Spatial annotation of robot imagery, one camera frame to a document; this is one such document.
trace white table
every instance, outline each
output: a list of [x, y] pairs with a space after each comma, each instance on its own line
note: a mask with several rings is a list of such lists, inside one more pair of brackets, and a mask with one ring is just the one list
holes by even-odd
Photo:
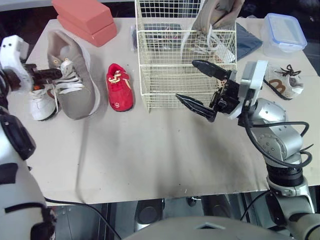
[[[260, 35], [261, 20], [239, 22]], [[69, 33], [91, 54], [90, 71], [103, 94], [97, 113], [74, 121], [60, 111], [51, 120], [37, 122], [29, 114], [28, 96], [9, 97], [11, 113], [21, 119], [37, 144], [28, 164], [43, 194], [56, 200], [105, 203], [267, 189], [264, 159], [236, 119], [219, 114], [212, 124], [185, 108], [146, 111], [140, 97], [138, 56], [127, 42], [135, 19], [115, 18], [115, 23], [118, 35], [99, 48]], [[47, 33], [54, 29], [63, 28], [50, 20], [28, 59], [38, 69], [48, 67]], [[247, 61], [259, 59], [277, 61], [258, 49], [238, 62], [240, 76]], [[318, 185], [320, 79], [303, 52], [278, 62], [302, 70], [304, 92], [284, 101], [264, 87], [260, 96], [282, 104], [290, 120], [310, 123], [304, 146], [315, 146], [310, 149], [313, 162], [304, 168], [304, 175], [310, 185]], [[105, 74], [112, 63], [130, 74], [135, 92], [131, 111], [115, 112], [108, 106]]]

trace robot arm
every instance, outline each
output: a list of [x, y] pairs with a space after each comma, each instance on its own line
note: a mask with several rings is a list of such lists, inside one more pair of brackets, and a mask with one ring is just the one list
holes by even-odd
[[57, 69], [38, 71], [34, 64], [22, 65], [28, 44], [18, 36], [6, 37], [0, 51], [0, 239], [49, 240], [56, 217], [26, 160], [36, 145], [19, 119], [8, 111], [11, 91], [27, 93], [34, 84], [61, 77]]
[[[235, 71], [226, 71], [203, 60], [192, 64], [210, 77], [225, 81], [216, 92], [209, 107], [188, 96], [176, 97], [191, 111], [214, 122], [217, 113], [238, 118], [252, 144], [262, 153], [268, 172], [270, 193], [266, 202], [275, 224], [286, 227], [301, 240], [320, 238], [320, 214], [315, 214], [303, 167], [312, 160], [309, 152], [301, 150], [302, 137], [309, 128], [306, 122], [288, 122], [286, 111], [275, 102], [258, 98], [267, 67], [266, 61], [248, 62], [240, 81]], [[292, 125], [305, 124], [299, 134]], [[302, 154], [307, 160], [302, 162]]]

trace wire basket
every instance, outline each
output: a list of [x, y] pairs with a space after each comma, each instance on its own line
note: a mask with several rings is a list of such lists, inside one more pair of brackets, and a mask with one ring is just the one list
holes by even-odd
[[[135, 0], [140, 92], [148, 110], [183, 107], [175, 97], [176, 93], [209, 105], [222, 83], [193, 67], [192, 60], [206, 60], [226, 70], [236, 69], [234, 25], [212, 31], [214, 40], [210, 50], [207, 36], [190, 30], [200, 2]], [[186, 42], [186, 36], [195, 41]]]

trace red foam block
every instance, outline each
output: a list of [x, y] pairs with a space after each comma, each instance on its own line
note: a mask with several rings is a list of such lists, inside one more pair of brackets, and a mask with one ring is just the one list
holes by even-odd
[[110, 9], [97, 0], [52, 0], [57, 13], [89, 34], [112, 24]]
[[97, 47], [101, 47], [102, 45], [104, 45], [105, 43], [107, 43], [117, 35], [117, 27], [114, 22], [112, 22], [108, 26], [105, 26], [104, 28], [100, 29], [94, 34], [89, 34], [83, 29], [72, 24], [63, 16], [58, 15], [57, 19], [66, 30], [68, 30], [69, 32], [77, 35], [78, 37], [88, 41], [89, 43]]

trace container lid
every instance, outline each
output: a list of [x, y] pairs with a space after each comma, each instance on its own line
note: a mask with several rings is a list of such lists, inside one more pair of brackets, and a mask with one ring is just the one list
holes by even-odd
[[275, 43], [281, 45], [300, 45], [302, 48], [307, 45], [305, 35], [295, 17], [276, 13], [268, 13], [266, 15], [266, 19], [270, 26], [272, 40]]

